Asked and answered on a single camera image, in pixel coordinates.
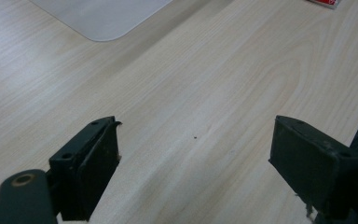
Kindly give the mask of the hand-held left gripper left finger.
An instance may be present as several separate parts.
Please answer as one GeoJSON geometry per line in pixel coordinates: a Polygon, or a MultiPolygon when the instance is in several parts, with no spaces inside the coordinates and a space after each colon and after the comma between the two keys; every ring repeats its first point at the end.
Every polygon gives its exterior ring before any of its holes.
{"type": "Polygon", "coordinates": [[[54,211],[64,221],[88,221],[120,157],[115,117],[94,120],[48,160],[54,211]]]}

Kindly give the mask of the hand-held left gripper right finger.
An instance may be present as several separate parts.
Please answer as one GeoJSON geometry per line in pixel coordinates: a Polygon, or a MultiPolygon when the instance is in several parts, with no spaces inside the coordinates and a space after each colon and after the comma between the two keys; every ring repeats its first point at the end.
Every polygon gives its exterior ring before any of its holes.
{"type": "Polygon", "coordinates": [[[347,147],[302,120],[278,116],[269,162],[318,221],[358,221],[358,141],[347,147]]]}

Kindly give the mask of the red and white packet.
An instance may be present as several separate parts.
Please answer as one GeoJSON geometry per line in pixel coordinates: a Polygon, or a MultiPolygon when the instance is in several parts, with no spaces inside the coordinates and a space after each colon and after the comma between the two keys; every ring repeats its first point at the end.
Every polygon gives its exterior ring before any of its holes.
{"type": "Polygon", "coordinates": [[[312,3],[331,9],[337,8],[341,0],[309,0],[312,3]]]}

